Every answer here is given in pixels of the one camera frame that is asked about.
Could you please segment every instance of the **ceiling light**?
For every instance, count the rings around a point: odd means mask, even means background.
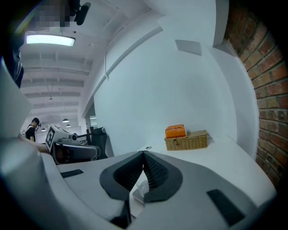
[[[58,36],[58,35],[27,35],[26,36],[27,44],[35,43],[44,43],[44,44],[58,44],[58,45],[67,45],[73,46],[75,38]]]

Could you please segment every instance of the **black shirt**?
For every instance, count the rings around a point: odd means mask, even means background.
[[[33,128],[32,125],[30,125],[29,129],[25,132],[25,135],[27,139],[30,139],[30,137],[34,137],[35,142],[35,129]]]

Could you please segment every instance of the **white countertop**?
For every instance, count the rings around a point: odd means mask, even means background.
[[[257,163],[229,137],[208,140],[208,147],[197,150],[167,151],[165,143],[147,144],[139,150],[147,150],[172,156],[181,160],[205,166],[238,187],[259,207],[265,201],[276,196],[276,190]],[[137,189],[130,192],[130,211],[138,216],[143,205],[132,196]]]

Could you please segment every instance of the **red brick wall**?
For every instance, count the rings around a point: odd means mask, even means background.
[[[230,1],[225,38],[243,62],[259,108],[256,162],[277,188],[288,166],[288,68],[277,41],[253,12]]]

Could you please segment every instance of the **white ceiling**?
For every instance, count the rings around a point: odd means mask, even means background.
[[[87,1],[91,7],[83,25],[70,22],[69,27],[26,33],[75,38],[73,47],[26,42],[21,47],[21,92],[34,106],[28,120],[38,117],[46,125],[68,118],[72,128],[77,127],[78,107],[94,60],[122,25],[149,10],[142,0],[81,0],[81,5]]]

